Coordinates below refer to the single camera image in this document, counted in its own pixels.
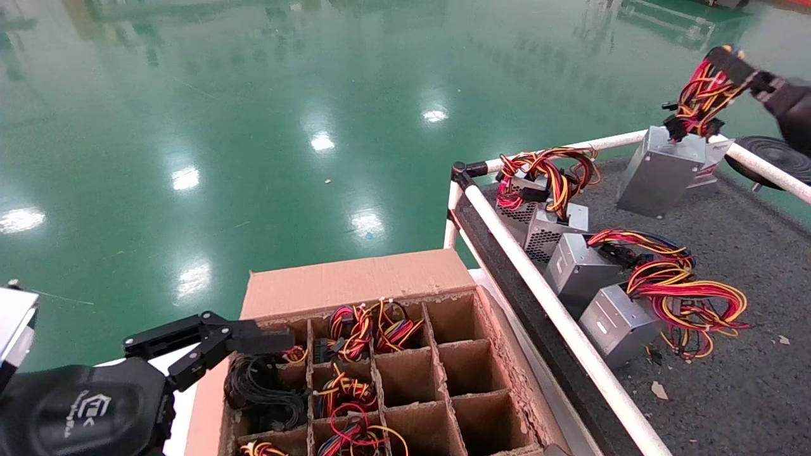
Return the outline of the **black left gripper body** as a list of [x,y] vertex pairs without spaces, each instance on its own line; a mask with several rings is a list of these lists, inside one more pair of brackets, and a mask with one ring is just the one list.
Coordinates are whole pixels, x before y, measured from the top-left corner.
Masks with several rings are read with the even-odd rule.
[[166,377],[135,358],[17,374],[1,413],[3,455],[162,455],[175,417]]

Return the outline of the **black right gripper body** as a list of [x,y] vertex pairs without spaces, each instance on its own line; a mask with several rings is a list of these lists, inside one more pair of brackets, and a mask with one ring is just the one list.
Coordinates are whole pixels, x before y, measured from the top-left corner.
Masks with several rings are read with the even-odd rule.
[[797,152],[810,154],[809,81],[767,76],[767,89],[758,100],[774,117],[782,138]]

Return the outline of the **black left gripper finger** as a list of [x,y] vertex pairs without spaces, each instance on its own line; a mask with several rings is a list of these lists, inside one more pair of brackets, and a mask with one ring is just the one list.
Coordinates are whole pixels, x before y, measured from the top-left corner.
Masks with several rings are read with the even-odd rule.
[[266,331],[254,320],[226,320],[206,311],[126,338],[124,365],[149,369],[153,358],[190,347],[165,375],[170,391],[186,391],[231,354],[274,355],[294,345],[291,329]]

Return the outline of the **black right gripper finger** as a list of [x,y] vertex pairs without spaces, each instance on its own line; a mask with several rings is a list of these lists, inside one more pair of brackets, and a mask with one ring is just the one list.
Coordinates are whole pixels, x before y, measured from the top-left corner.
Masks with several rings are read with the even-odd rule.
[[731,81],[734,86],[749,89],[755,93],[771,93],[774,90],[771,85],[774,79],[773,75],[751,66],[744,58],[739,57],[732,50],[715,47],[708,52],[706,60],[716,70],[724,73],[727,80]]

